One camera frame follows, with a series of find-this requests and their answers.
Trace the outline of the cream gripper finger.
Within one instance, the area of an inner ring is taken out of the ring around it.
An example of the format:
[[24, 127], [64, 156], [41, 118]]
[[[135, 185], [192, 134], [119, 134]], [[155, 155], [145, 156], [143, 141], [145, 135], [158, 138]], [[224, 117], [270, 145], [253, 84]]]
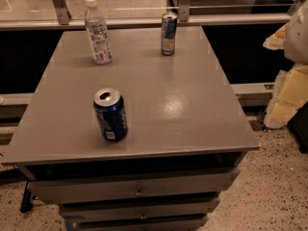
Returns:
[[287, 26], [288, 24], [284, 24], [269, 38], [266, 38], [266, 40], [263, 43], [263, 46], [269, 50], [283, 49]]
[[307, 102], [308, 65], [294, 64], [289, 71], [280, 70], [266, 108], [264, 124], [270, 129], [285, 126]]

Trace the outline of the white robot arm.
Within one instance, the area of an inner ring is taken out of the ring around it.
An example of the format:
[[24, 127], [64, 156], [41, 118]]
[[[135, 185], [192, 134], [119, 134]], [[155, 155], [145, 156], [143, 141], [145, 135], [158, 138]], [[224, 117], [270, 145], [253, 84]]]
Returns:
[[308, 0], [288, 23], [266, 38], [263, 46], [269, 50], [281, 49], [284, 57], [294, 63], [289, 71], [279, 71], [266, 108], [264, 124], [278, 129], [308, 102]]

